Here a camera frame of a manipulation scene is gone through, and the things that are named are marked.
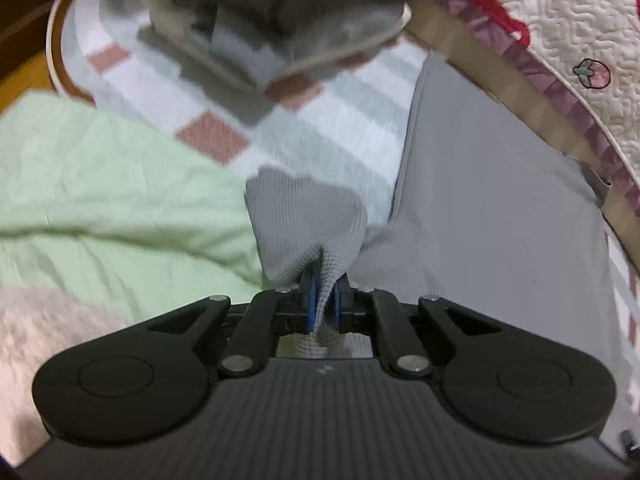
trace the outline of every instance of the ribbed black surface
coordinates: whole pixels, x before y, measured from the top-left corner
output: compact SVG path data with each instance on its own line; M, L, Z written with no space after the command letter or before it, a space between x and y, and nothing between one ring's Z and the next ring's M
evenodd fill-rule
M613 480L628 469L598 442L507 446L453 420L424 383L377 360L272 359L222 383L196 419L123 449L52 441L25 480Z

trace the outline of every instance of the wooden floor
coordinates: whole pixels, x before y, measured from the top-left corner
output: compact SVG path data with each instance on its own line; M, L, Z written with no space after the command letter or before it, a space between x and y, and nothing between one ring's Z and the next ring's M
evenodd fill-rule
M53 89L43 52L36 54L0 80L0 112L31 88Z

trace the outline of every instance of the light green cloth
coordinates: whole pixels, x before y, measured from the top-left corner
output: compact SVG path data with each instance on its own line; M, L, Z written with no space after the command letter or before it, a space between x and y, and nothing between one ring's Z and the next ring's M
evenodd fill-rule
M0 120L0 286L26 283L131 322L247 302L262 267L244 183L148 126L28 94Z

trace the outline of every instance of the gray cloth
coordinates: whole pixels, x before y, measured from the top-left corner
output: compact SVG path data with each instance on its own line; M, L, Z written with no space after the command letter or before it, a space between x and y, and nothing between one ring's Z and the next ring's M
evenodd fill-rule
M278 211L273 202L284 203L288 194L282 188L261 196L260 204ZM577 161L430 54L417 84L389 224L367 230L348 276L405 302L440 294L593 355L618 386L602 439L620 450L619 432L638 423L623 399L628 367L598 202ZM320 209L324 219L349 224L338 214L340 203L327 211L313 200L288 201L287 207L311 209L281 209L267 229L260 226L259 204L248 206L267 264L287 256L271 244L265 258L267 232L280 230L285 238L296 230L316 238L291 221Z
M334 283L358 257L367 212L350 190L261 169L246 183L246 203L267 279L296 282L322 258L316 330Z
M296 33L279 38L226 7L218 7L209 25L186 24L186 35L223 66L235 70L251 85L266 88L292 66L309 66L361 45L376 46L402 28L404 1L387 5L353 6L308 22Z

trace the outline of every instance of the strawberry embroidery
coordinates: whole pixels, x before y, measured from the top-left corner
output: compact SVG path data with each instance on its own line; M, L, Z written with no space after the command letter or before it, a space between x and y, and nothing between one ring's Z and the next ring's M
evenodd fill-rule
M611 72L607 65L588 57L583 59L580 65L574 66L574 74L585 88L599 90L611 83Z

